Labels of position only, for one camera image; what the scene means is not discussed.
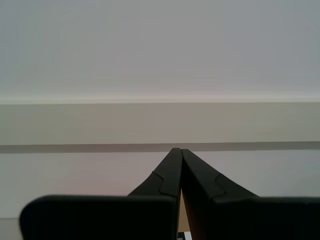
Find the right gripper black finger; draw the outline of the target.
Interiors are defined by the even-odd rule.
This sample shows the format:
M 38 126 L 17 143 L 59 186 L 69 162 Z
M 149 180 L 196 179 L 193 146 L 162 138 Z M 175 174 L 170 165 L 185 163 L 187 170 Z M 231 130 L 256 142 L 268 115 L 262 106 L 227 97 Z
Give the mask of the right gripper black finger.
M 181 190 L 194 240 L 318 240 L 318 197 L 260 197 L 183 149 Z
M 182 151 L 172 149 L 126 196 L 47 195 L 21 211 L 25 240 L 175 240 Z

